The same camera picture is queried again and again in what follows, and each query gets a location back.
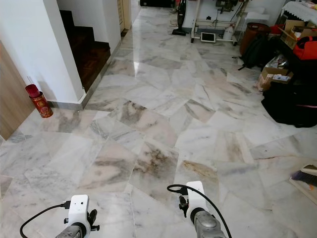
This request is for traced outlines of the large black bag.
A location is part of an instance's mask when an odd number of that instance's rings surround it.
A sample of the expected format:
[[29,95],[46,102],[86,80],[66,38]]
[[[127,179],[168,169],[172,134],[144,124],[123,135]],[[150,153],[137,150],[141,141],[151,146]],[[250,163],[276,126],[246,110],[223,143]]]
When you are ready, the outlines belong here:
[[317,125],[317,86],[272,82],[261,104],[273,120],[297,128]]

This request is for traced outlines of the white metal trolley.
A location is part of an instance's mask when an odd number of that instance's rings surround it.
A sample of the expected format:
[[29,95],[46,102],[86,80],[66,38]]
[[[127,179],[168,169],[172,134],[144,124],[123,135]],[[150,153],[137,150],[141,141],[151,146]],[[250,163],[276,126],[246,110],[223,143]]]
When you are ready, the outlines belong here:
[[[206,17],[200,17],[200,9],[205,1],[213,4],[214,12]],[[233,24],[235,30],[237,29],[248,2],[249,0],[196,0],[196,9],[192,13],[190,43],[200,41],[201,32],[215,33],[216,42],[226,42],[222,40],[224,30],[230,24]],[[234,46],[238,45],[239,41],[235,32],[230,42]]]

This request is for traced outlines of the red bag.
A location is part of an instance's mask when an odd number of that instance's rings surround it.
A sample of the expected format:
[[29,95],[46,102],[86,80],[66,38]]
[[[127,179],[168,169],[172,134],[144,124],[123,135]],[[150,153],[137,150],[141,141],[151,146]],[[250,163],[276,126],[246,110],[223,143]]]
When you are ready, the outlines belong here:
[[317,36],[306,36],[297,41],[293,54],[299,60],[317,60]]

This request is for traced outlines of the white lace cloth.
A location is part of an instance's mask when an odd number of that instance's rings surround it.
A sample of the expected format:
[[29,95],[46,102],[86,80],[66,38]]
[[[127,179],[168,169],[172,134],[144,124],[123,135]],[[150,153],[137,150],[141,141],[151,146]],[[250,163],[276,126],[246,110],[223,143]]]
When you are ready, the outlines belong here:
[[317,24],[317,4],[312,7],[304,1],[290,1],[282,7],[282,12],[287,11],[303,22],[312,22]]

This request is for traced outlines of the light wooden door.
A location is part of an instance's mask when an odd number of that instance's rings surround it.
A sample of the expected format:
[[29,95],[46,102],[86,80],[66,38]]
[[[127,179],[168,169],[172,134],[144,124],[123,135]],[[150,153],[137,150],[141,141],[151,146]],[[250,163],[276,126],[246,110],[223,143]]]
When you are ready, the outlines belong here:
[[131,3],[130,0],[117,0],[118,20],[120,32],[129,30],[131,27]]

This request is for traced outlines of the black upright vacuum cleaner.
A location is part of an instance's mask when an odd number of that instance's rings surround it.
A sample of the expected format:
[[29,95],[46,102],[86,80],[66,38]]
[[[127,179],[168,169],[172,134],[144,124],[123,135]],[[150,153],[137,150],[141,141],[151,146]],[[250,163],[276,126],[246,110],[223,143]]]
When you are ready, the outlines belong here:
[[187,32],[183,29],[183,23],[186,14],[187,0],[179,0],[176,14],[177,14],[177,29],[172,30],[172,35],[186,36]]

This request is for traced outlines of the brown wooden door panel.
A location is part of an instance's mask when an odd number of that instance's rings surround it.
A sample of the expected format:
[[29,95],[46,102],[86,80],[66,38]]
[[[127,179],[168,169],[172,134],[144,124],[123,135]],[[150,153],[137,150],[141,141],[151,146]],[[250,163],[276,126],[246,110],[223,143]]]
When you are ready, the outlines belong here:
[[9,53],[0,46],[0,135],[9,137],[35,109],[27,96],[25,82]]

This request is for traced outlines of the black backpack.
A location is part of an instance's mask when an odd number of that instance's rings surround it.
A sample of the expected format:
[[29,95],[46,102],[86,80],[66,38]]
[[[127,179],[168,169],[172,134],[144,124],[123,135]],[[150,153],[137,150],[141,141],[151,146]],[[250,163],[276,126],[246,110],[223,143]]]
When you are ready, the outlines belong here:
[[264,68],[267,63],[278,55],[276,45],[279,39],[280,36],[268,38],[267,36],[258,35],[240,57],[244,63],[238,70],[254,66]]

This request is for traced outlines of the white framed tablet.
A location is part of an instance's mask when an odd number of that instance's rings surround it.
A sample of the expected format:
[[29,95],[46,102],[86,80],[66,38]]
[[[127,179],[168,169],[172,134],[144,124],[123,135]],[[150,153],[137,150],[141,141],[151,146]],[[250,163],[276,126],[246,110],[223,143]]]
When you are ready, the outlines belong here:
[[215,43],[216,42],[216,34],[215,33],[208,33],[208,32],[201,32],[200,33],[200,41],[206,43]]

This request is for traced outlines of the large open cardboard box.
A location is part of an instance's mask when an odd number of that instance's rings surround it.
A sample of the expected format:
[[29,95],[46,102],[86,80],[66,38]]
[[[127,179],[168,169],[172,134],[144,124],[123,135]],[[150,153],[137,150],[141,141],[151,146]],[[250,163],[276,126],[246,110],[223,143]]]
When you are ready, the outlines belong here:
[[317,26],[314,23],[305,23],[299,20],[286,20],[280,39],[290,49],[294,49],[299,39],[317,36]]

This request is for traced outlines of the white plastic jug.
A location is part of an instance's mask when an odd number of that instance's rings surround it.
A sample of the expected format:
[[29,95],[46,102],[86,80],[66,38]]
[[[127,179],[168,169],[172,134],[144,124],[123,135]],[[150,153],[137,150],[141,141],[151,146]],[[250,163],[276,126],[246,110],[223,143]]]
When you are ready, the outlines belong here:
[[235,32],[235,27],[233,27],[233,24],[230,24],[225,30],[222,35],[222,40],[224,41],[232,41],[233,33]]

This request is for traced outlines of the dark wooden staircase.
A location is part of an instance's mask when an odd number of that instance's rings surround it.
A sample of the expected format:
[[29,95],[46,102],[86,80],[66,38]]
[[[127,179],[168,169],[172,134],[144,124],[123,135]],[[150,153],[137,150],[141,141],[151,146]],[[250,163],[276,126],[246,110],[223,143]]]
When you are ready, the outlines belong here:
[[60,15],[82,87],[88,91],[106,65],[110,56],[109,44],[96,41],[92,27],[75,25],[71,11],[61,10]]

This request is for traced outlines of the brown round bin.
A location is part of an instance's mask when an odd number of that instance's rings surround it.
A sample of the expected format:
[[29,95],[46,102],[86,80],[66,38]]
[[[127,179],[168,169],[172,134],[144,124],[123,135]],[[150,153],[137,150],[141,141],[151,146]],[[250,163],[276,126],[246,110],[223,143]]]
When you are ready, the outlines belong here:
[[246,52],[247,47],[249,47],[249,44],[255,39],[256,36],[267,36],[270,32],[270,26],[265,25],[264,23],[247,23],[243,38],[240,41],[240,54],[243,55]]

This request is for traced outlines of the white flat box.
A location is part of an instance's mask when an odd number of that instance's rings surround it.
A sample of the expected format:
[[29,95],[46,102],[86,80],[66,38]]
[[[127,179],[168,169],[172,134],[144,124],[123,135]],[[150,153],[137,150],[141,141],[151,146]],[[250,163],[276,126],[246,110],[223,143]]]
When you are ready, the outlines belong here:
[[245,23],[261,23],[268,25],[269,14],[251,11],[245,16]]

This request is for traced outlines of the small filled cardboard box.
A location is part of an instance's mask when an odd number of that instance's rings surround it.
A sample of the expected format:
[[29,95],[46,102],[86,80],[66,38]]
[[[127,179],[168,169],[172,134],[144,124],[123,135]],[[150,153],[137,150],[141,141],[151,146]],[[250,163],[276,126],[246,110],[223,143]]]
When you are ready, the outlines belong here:
[[267,91],[272,82],[281,82],[287,84],[294,73],[287,69],[288,59],[283,55],[273,57],[263,67],[256,87],[260,92]]

